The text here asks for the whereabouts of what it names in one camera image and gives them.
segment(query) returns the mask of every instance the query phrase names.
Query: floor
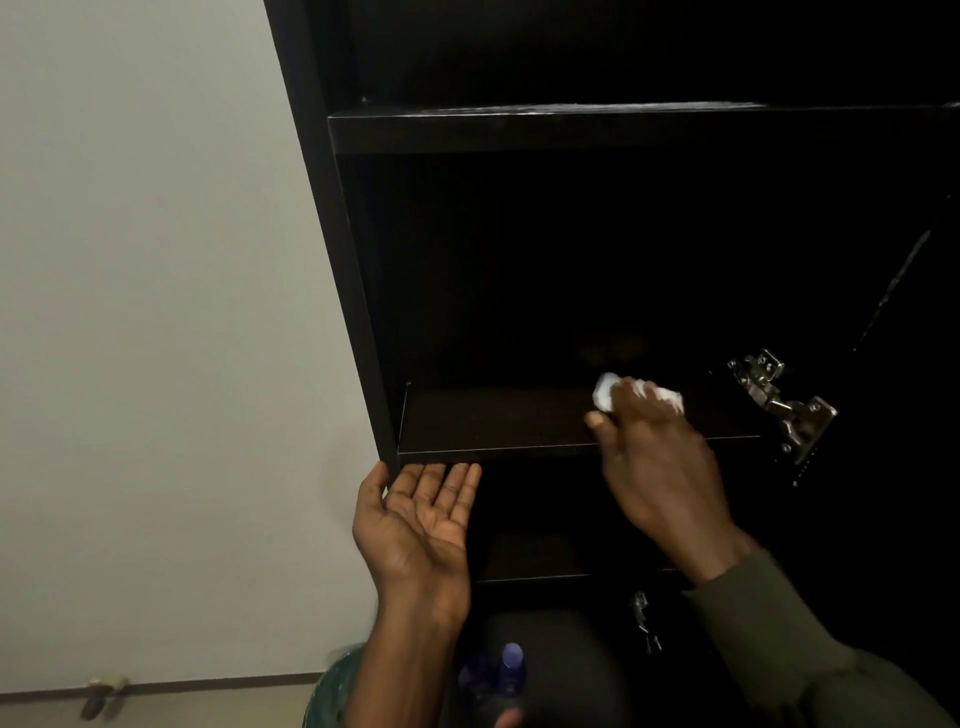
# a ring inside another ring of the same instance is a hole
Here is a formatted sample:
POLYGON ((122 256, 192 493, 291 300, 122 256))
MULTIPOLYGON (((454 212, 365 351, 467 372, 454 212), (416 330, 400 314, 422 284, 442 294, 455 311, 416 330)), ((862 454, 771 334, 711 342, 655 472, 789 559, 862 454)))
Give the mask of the floor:
POLYGON ((0 704, 0 728, 300 728, 312 685, 134 695, 108 706, 96 720, 80 720, 80 700, 0 704))

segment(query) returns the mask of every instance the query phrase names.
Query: white tissue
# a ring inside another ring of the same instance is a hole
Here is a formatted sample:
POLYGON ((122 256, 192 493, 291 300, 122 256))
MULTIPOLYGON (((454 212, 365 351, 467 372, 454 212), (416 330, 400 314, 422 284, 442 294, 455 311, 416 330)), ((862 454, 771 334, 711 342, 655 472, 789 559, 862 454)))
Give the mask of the white tissue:
MULTIPOLYGON (((613 401, 610 390, 618 381, 620 381, 620 377, 610 372, 601 375, 593 390, 593 406, 601 412, 613 412, 613 401)), ((643 379, 637 379, 634 383, 634 391, 644 399, 647 399, 647 392, 643 388, 644 383, 643 379)), ((679 392, 657 387, 655 394, 658 400, 670 402, 678 414, 682 415, 684 413, 684 398, 679 392)))

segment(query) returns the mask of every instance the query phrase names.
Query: metal hinge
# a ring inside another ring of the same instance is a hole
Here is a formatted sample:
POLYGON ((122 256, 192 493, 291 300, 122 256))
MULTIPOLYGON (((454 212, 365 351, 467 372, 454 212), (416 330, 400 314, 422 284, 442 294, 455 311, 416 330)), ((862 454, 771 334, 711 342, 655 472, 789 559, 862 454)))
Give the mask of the metal hinge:
POLYGON ((751 399, 764 412, 777 418, 780 429, 786 435, 785 442, 780 445, 783 453, 792 457, 794 463, 802 463, 824 434, 827 425, 837 416, 836 409, 822 397, 814 397, 806 404, 794 400, 783 401, 780 388, 773 382, 786 367, 769 350, 764 349, 760 356, 731 359, 727 366, 751 399))

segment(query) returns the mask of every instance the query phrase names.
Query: gray wall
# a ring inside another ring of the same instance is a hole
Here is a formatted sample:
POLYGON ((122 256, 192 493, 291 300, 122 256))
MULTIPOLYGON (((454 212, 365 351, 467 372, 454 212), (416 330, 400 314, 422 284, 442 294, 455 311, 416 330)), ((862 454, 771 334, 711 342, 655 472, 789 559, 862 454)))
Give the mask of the gray wall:
POLYGON ((0 4, 0 692, 323 669, 374 460, 261 1, 0 4))

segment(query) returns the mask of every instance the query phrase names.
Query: sleeve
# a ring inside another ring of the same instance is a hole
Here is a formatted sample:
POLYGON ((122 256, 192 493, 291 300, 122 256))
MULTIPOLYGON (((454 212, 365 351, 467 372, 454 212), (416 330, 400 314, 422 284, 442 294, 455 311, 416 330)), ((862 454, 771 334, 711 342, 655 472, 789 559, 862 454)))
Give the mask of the sleeve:
POLYGON ((900 669, 831 637, 766 551, 688 596, 767 724, 955 726, 900 669))

